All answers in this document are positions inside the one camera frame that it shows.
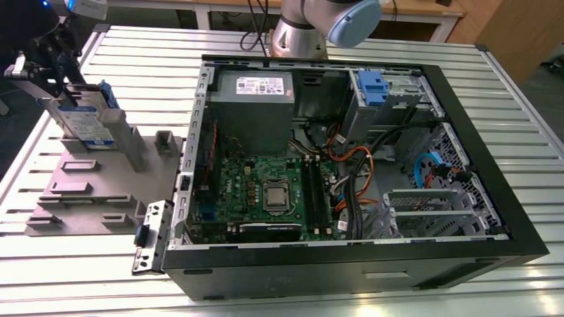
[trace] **floor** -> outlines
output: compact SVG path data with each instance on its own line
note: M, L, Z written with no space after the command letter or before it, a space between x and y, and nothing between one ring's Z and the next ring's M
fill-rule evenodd
M192 12L169 10L137 10L131 8L112 8L108 13L109 24L129 26L152 26L164 28L196 28L196 19ZM212 15L212 28L217 30L249 30L245 20L248 15L236 17L220 13ZM87 24L83 34L89 33L93 24ZM564 140L564 75L549 73L541 66L529 80L521 85L521 90L531 103L539 110L544 120ZM3 178L17 152L25 142L43 109L33 98L20 91L7 81L0 80L0 100L11 108L7 116L0 116L0 179Z

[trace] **aluminum profile table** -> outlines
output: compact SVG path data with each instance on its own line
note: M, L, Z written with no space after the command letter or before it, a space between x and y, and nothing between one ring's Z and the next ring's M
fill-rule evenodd
M201 54L261 54L259 46L253 52L239 50L243 34L237 32L123 26L97 31L84 48L81 72L88 82L105 79L112 84L127 120L143 135L159 129L187 135ZM44 114L0 183L0 314L564 314L563 144L491 54L468 45L385 40L368 40L355 49L329 46L328 51L333 59L429 63L443 68L551 255L452 289L193 302L167 275L131 276L133 236L23 235L64 150L61 130Z

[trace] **ventilation grille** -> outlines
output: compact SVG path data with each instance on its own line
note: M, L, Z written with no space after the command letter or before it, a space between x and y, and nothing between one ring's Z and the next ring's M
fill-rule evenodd
M448 137L448 134L444 129L440 129L439 134L435 132L428 137L428 146L423 147L428 150L428 152L437 152L440 157L445 162L449 162L452 166L457 169L463 169L463 163L459 156L459 153L456 152L456 148L453 143L451 142L451 139ZM425 181L428 174L431 173L431 166L432 162L431 159L425 159L421 163L421 180ZM415 176L413 176L413 168L405 167L405 169L409 171L407 174L407 177L409 179L409 184L413 188L417 188L417 185L415 183ZM455 171L451 171L448 173L448 178L455 177ZM435 177L431 182L431 188L460 188L465 192L471 193L476 198L476 206L475 210L481 211L484 213L484 218L491 227L500 225L500 219L497 218L495 214L495 210L491 207L491 204L488 205L485 203L485 197L484 193L479 190L479 188L473 185L472 181L468 182L453 182L449 183L448 179Z

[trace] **wire bundle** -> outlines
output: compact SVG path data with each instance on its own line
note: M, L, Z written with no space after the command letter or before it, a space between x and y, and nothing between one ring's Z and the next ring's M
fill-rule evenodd
M256 0L256 2L257 2L259 6L261 8L263 13L264 13L263 24L261 24L261 27L259 29L259 25L256 24L256 15L255 15L255 10L253 10L253 5L251 4L251 0L247 0L248 10L251 11L251 22L253 23L253 28L255 28L255 33L256 33L256 39L255 39L255 42L251 44L251 46L248 46L245 48L243 46L243 42L245 41L247 36L252 33L252 32L247 32L243 35L243 37L240 38L239 47L241 48L243 51L249 52L256 47L256 44L260 43L264 56L268 57L267 49L264 47L264 43L263 43L263 39L261 39L263 33L264 33L264 28L267 26L267 21L268 21L268 0L264 0L264 7L263 7L260 0Z

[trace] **red wire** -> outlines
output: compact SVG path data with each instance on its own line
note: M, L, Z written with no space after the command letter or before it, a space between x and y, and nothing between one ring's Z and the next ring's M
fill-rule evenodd
M207 184L208 181L208 175L209 175L209 169L212 168L212 162L213 162L213 153L215 153L215 144L217 142L217 120L213 122L213 143L212 143L212 152L209 153L208 158L208 167L205 169L205 175L204 180L201 181L201 186Z

